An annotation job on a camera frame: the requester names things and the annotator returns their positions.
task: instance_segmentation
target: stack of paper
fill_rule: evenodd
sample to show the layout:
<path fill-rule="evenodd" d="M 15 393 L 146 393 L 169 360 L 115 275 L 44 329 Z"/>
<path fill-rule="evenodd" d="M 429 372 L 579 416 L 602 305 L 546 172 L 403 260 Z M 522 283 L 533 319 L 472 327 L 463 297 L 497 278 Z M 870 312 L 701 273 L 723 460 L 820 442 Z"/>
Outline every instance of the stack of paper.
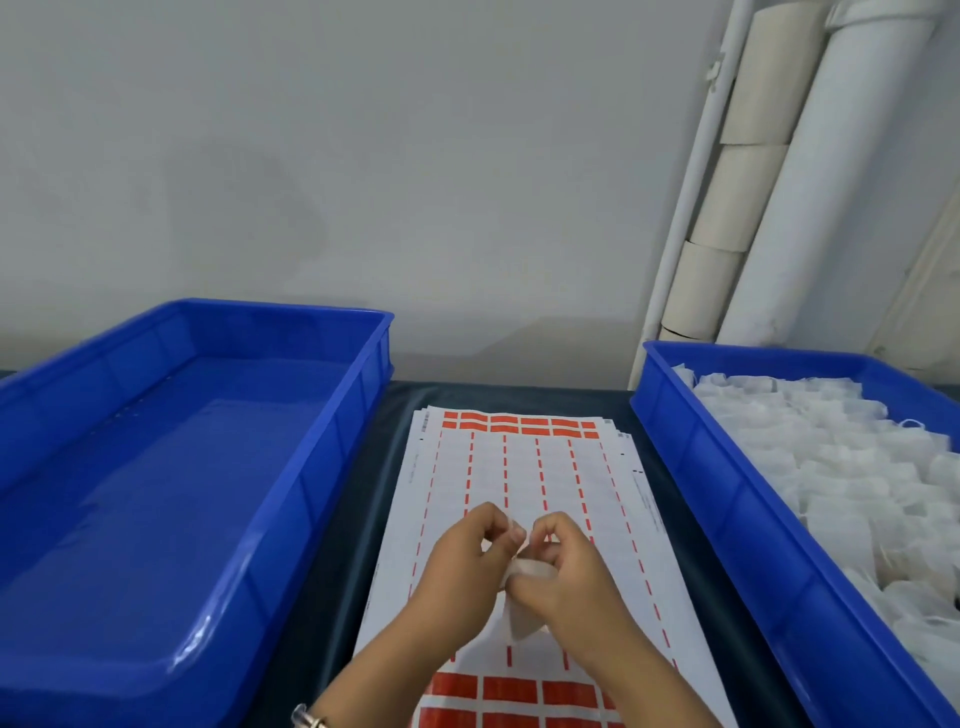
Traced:
<path fill-rule="evenodd" d="M 650 641 L 724 726 L 736 725 L 633 440 L 600 418 L 415 413 L 356 651 L 403 608 L 440 536 L 486 500 L 528 530 L 546 513 L 569 514 Z M 610 699 L 548 630 L 508 642 L 504 598 L 476 640 L 437 673 L 413 725 L 621 725 Z"/>

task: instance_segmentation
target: forearm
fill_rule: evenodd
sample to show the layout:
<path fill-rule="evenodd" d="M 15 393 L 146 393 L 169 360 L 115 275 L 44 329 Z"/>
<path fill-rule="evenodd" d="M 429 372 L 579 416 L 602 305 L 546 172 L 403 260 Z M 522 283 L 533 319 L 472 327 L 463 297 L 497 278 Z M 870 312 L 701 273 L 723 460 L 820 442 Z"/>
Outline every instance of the forearm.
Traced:
<path fill-rule="evenodd" d="M 353 658 L 310 708 L 330 728 L 406 726 L 446 657 L 432 653 L 426 628 L 409 610 Z"/>
<path fill-rule="evenodd" d="M 627 728 L 719 728 L 700 696 L 639 628 L 593 676 Z"/>

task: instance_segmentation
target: table surface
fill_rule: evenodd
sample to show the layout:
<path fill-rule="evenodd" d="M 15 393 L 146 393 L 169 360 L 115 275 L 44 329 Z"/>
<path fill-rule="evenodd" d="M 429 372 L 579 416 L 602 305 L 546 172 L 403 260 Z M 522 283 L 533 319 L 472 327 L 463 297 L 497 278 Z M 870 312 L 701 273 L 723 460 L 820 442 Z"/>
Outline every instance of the table surface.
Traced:
<path fill-rule="evenodd" d="M 279 636 L 244 726 L 288 725 L 349 661 L 410 418 L 427 405 L 604 417 L 630 433 L 740 728 L 809 726 L 803 707 L 629 404 L 629 392 L 392 382 Z"/>

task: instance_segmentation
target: person's right hand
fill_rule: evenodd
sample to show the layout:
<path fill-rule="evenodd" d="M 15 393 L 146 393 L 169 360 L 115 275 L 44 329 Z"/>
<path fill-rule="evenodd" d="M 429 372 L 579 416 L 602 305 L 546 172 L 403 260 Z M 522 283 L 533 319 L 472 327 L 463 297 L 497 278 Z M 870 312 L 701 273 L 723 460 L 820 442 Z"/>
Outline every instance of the person's right hand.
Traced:
<path fill-rule="evenodd" d="M 549 539 L 556 535 L 560 542 Z M 521 558 L 539 559 L 559 571 L 556 579 L 517 574 L 507 594 L 550 627 L 560 646 L 601 688 L 624 649 L 647 643 L 597 550 L 566 513 L 537 519 Z"/>

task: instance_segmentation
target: person's right arm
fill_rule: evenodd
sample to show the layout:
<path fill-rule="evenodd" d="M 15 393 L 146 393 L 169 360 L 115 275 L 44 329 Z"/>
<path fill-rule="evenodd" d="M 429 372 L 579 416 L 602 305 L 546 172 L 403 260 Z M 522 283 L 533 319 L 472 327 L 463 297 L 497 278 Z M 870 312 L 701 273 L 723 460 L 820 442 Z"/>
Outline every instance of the person's right arm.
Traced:
<path fill-rule="evenodd" d="M 551 543 L 556 536 L 560 542 Z M 565 513 L 534 523 L 520 554 L 559 570 L 556 579 L 516 575 L 507 593 L 550 627 L 561 647 L 611 697 L 627 728 L 720 724 L 636 625 L 596 547 Z"/>

